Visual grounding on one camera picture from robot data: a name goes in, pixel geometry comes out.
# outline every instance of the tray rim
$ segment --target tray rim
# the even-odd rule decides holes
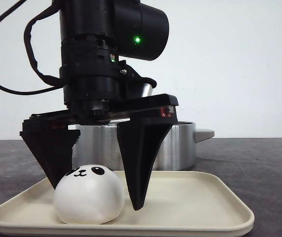
[[[119,175],[124,175],[124,171],[115,171],[117,174]],[[15,229],[15,228],[19,228],[19,229],[41,229],[41,230],[45,230],[45,229],[49,229],[49,230],[104,230],[104,231],[164,231],[164,232],[173,232],[173,231],[182,231],[182,232],[236,232],[236,231],[242,231],[242,230],[248,230],[248,229],[252,229],[254,220],[255,220],[255,216],[254,213],[252,212],[252,210],[217,176],[213,175],[213,174],[209,174],[209,173],[205,173],[205,172],[200,172],[200,171],[153,171],[153,174],[159,175],[159,174],[167,174],[167,173],[171,173],[173,175],[177,175],[177,174],[185,174],[185,173],[197,173],[199,175],[205,175],[205,176],[209,176],[213,179],[216,179],[218,182],[221,183],[221,185],[223,186],[223,188],[226,189],[226,191],[228,191],[230,193],[230,195],[234,196],[234,198],[238,201],[238,203],[240,205],[243,206],[243,208],[248,212],[250,218],[244,222],[243,224],[240,225],[236,225],[236,226],[232,226],[232,227],[214,227],[214,228],[210,228],[210,227],[204,227],[204,226],[200,226],[200,227],[192,227],[192,228],[184,228],[184,227],[159,227],[159,226],[134,226],[134,225],[97,225],[97,224],[71,224],[71,225],[61,225],[59,226],[59,228],[57,228],[54,225],[41,225],[41,226],[37,226],[37,225],[28,225],[28,224],[20,224],[20,225],[15,225],[15,224],[10,224],[4,221],[0,221],[0,230],[1,229]],[[47,178],[44,178],[42,180],[40,180],[39,182],[35,183],[34,185],[30,186],[29,188],[27,188],[26,190],[20,192],[19,194],[15,195],[14,197],[10,198],[9,200],[5,201],[4,203],[2,203],[0,205],[0,209],[3,206],[6,206],[9,202],[11,202],[13,199],[16,199],[18,196],[23,195],[24,193],[28,192],[29,190],[33,189],[34,187],[44,183],[44,182],[48,182]]]

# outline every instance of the white wall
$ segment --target white wall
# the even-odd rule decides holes
[[[0,0],[0,14],[17,0]],[[282,137],[282,0],[143,0],[162,9],[170,38],[155,61],[128,59],[157,80],[155,94],[178,97],[179,120],[212,128],[216,137]],[[27,1],[0,25],[0,83],[45,88],[23,45],[28,20],[51,0]],[[59,17],[34,26],[40,70],[58,76]],[[64,109],[62,91],[15,96],[0,91],[0,139],[19,139],[31,113]]]

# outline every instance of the green led light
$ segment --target green led light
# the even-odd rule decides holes
[[[135,44],[141,43],[141,38],[140,38],[140,36],[134,36],[134,37],[133,37],[133,42],[134,42]]]

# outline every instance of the pot handle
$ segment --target pot handle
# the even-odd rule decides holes
[[[207,139],[210,139],[214,137],[214,131],[210,129],[203,129],[203,128],[197,128],[196,134],[194,134],[194,141],[195,143],[205,141]]]

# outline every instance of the panda eye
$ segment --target panda eye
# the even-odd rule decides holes
[[[105,173],[104,169],[101,168],[101,167],[92,167],[92,171],[95,173],[95,174],[98,174],[98,175],[103,175]]]
[[[68,173],[66,173],[66,176],[72,174],[73,172],[76,172],[78,169],[80,169],[80,167],[70,170]]]

